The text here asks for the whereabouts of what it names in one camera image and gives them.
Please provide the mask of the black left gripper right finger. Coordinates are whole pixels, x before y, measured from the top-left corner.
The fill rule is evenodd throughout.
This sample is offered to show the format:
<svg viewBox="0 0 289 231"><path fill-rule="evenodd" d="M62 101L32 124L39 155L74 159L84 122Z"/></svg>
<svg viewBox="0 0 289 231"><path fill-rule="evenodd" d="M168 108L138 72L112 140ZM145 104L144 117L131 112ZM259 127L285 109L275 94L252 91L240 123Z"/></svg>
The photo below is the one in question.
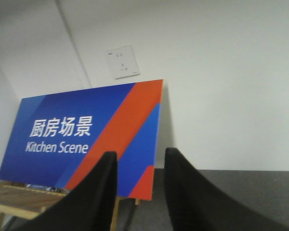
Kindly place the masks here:
<svg viewBox="0 0 289 231"><path fill-rule="evenodd" d="M165 150L164 192L175 231L289 231L221 191L174 147Z"/></svg>

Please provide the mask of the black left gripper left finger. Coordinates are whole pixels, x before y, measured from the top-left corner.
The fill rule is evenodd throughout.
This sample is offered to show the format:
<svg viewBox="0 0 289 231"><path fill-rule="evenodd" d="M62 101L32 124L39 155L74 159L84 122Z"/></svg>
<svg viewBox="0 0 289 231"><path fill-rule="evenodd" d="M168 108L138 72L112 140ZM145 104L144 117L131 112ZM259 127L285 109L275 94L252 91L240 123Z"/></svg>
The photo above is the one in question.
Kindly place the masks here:
<svg viewBox="0 0 289 231"><path fill-rule="evenodd" d="M117 194L117 154L105 152L67 196L17 231L108 231Z"/></svg>

